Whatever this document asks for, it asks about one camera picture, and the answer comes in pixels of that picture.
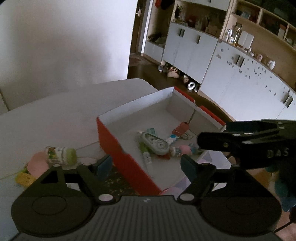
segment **bottle label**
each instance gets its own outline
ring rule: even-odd
[[[48,161],[51,163],[65,164],[64,147],[49,147],[47,149]]]

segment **door handle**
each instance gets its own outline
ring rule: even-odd
[[[139,8],[139,10],[138,10],[138,12],[137,12],[136,14],[138,15],[138,17],[140,17],[140,16],[141,16],[141,14],[142,14],[142,9],[141,9],[141,8]]]
[[[289,99],[288,102],[287,102],[287,105],[286,105],[287,108],[289,108],[289,106],[290,106],[290,104],[293,102],[293,100],[294,100],[294,99],[293,99],[293,97],[291,96],[290,99]]]

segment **green bottle cap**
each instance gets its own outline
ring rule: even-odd
[[[74,165],[77,162],[76,150],[73,148],[67,148],[67,163]]]

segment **floor mat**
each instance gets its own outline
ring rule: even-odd
[[[130,55],[129,63],[128,63],[129,67],[137,66],[140,64],[145,65],[145,64],[151,64],[151,63],[139,55]]]

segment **glue stick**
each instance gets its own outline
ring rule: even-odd
[[[147,167],[148,174],[151,177],[154,177],[154,170],[153,170],[153,166],[152,166],[151,156],[150,156],[147,146],[143,142],[140,142],[140,151],[143,155],[144,163]]]

